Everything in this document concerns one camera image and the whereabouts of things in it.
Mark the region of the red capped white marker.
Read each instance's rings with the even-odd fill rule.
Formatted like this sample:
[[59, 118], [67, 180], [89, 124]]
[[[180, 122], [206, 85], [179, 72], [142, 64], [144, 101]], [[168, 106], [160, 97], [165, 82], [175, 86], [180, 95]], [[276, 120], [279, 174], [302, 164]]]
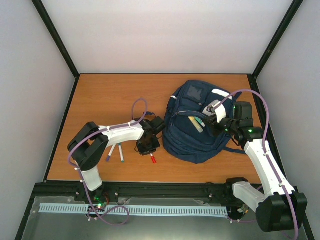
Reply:
[[151, 157], [152, 163], [156, 164], [157, 163], [156, 158], [154, 157], [154, 155], [152, 153], [150, 154], [150, 157]]

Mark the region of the green capped white marker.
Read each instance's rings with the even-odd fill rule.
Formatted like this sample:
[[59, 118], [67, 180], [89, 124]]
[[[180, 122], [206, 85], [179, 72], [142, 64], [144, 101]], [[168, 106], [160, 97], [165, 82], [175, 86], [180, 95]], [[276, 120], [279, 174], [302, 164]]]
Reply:
[[122, 163], [124, 163], [125, 162], [125, 158], [124, 158], [124, 153], [123, 153], [123, 148], [122, 148], [122, 144], [121, 143], [118, 144], [118, 149], [119, 149], [120, 161]]

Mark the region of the navy blue student backpack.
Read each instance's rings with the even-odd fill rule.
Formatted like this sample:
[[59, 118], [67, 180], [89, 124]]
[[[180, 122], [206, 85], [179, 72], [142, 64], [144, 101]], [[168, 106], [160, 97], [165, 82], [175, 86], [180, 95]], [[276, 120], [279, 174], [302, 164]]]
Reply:
[[245, 154], [244, 150], [227, 147], [231, 136], [223, 132], [214, 136], [210, 126], [191, 117], [203, 120], [209, 104], [223, 102], [228, 116], [234, 113], [234, 104], [240, 97], [234, 96], [216, 85], [201, 80], [188, 80], [170, 97], [164, 115], [165, 128], [162, 132], [163, 148], [172, 156], [193, 164], [202, 164], [217, 156], [221, 151]]

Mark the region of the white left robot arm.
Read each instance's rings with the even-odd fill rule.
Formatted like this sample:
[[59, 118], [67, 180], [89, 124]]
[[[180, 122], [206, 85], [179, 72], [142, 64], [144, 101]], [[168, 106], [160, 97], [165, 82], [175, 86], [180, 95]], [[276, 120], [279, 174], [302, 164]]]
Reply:
[[136, 141], [136, 149], [140, 155], [152, 155], [160, 147], [157, 135], [164, 128], [165, 123], [159, 116], [153, 120], [134, 119], [112, 126], [98, 126], [94, 122], [88, 122], [67, 146], [68, 163], [85, 183], [86, 195], [95, 202], [103, 198], [104, 188], [98, 163], [107, 148]]

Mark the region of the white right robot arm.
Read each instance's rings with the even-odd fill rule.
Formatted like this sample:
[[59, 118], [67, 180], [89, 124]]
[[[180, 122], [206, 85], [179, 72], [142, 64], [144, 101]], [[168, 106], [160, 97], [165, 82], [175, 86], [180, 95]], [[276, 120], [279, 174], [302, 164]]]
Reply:
[[247, 181], [236, 181], [232, 184], [233, 195], [255, 212], [263, 232], [298, 232], [308, 204], [306, 196], [297, 192], [281, 172], [263, 129], [254, 126], [252, 105], [237, 102], [232, 108], [234, 113], [228, 117], [225, 107], [215, 100], [204, 109], [204, 122], [214, 135], [226, 133], [234, 138], [253, 163], [263, 188], [259, 191]]

